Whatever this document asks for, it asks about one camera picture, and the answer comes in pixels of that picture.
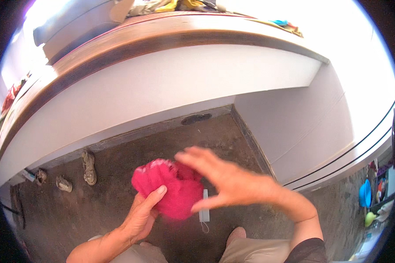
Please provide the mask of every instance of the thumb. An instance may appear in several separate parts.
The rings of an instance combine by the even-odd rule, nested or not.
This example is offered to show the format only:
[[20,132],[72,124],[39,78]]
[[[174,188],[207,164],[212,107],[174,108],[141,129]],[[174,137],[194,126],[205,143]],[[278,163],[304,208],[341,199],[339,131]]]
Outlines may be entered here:
[[167,187],[165,185],[160,186],[157,190],[151,192],[148,197],[143,202],[143,207],[147,210],[151,210],[167,192]]
[[195,213],[195,212],[202,210],[202,209],[219,208],[219,207],[225,206],[225,205],[226,205],[226,202],[225,202],[224,198],[217,195],[214,197],[209,197],[208,199],[203,199],[203,200],[197,201],[192,206],[192,212]]

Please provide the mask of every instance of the blue bowl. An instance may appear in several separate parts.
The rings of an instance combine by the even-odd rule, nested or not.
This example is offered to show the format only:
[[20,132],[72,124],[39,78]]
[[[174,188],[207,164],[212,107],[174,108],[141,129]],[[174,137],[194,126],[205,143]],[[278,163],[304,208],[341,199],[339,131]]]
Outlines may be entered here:
[[358,202],[360,203],[360,206],[364,208],[370,207],[372,202],[372,191],[370,189],[370,182],[367,179],[358,192]]

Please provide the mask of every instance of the pink cloth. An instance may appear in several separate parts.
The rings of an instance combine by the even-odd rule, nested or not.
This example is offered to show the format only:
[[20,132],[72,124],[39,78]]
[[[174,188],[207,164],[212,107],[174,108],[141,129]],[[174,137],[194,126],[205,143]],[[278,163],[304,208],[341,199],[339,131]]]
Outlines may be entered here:
[[169,218],[184,220],[192,213],[193,204],[203,198],[202,176],[184,164],[157,159],[136,168],[132,177],[133,187],[144,197],[167,186],[167,192],[155,208]]

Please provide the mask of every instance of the right hand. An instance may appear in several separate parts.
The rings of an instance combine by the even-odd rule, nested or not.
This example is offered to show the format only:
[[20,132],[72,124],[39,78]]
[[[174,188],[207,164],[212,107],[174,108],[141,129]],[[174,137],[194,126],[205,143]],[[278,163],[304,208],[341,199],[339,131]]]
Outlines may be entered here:
[[233,162],[219,159],[210,149],[185,148],[174,158],[205,176],[218,195],[196,202],[192,212],[229,205],[266,203],[274,188],[280,187],[270,176],[249,172]]

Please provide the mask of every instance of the baseboard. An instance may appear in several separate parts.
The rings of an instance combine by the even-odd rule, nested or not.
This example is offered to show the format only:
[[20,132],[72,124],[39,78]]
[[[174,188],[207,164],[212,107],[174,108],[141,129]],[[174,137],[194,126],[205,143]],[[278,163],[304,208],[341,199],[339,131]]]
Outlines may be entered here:
[[224,105],[224,106],[221,106],[221,107],[211,108],[211,109],[208,109],[208,110],[195,112],[195,113],[192,113],[192,114],[183,115],[183,116],[176,117],[176,118],[173,118],[173,119],[168,119],[168,120],[165,120],[165,121],[162,121],[162,122],[146,125],[146,126],[143,126],[143,127],[140,127],[140,128],[134,129],[134,130],[131,130],[129,132],[122,133],[120,135],[116,135],[114,137],[110,137],[110,138],[101,140],[101,141],[99,141],[99,142],[97,142],[95,144],[88,145],[88,146],[80,148],[78,150],[72,151],[72,152],[70,152],[70,153],[68,153],[66,155],[57,157],[57,158],[55,158],[55,159],[53,159],[51,161],[48,161],[48,162],[46,162],[44,164],[41,164],[40,166],[32,168],[31,171],[32,172],[36,172],[36,171],[38,171],[39,168],[47,170],[47,169],[51,169],[51,168],[53,168],[55,166],[68,163],[70,161],[73,161],[75,159],[80,158],[81,155],[82,155],[82,152],[84,152],[84,151],[91,151],[91,152],[102,151],[102,150],[105,150],[107,148],[114,147],[114,146],[117,146],[117,145],[120,145],[120,144],[124,144],[124,143],[127,143],[127,142],[132,141],[132,140],[136,140],[136,139],[139,139],[139,138],[142,138],[142,137],[145,137],[145,136],[149,136],[149,135],[152,135],[152,134],[160,133],[160,132],[163,132],[163,131],[166,131],[166,130],[169,130],[169,129],[173,129],[173,128],[177,128],[177,127],[183,126],[181,124],[181,121],[184,118],[187,118],[187,117],[192,116],[192,115],[196,115],[196,114],[199,114],[199,115],[211,114],[211,117],[214,118],[214,117],[218,117],[218,116],[221,116],[221,115],[224,115],[224,114],[230,114],[231,109],[232,109],[232,104],[227,104],[227,105]]
[[244,120],[241,118],[240,114],[235,109],[234,104],[231,107],[230,115],[234,119],[237,126],[239,127],[248,146],[254,153],[254,155],[256,157],[256,161],[257,161],[260,169],[262,170],[262,173],[268,174],[268,175],[274,177],[274,179],[276,180],[274,171],[273,171],[269,161],[267,160],[265,154],[263,153],[263,151],[260,148],[259,144],[257,143],[256,139],[254,138],[254,136],[251,133],[250,129],[248,128],[247,124],[244,122]]

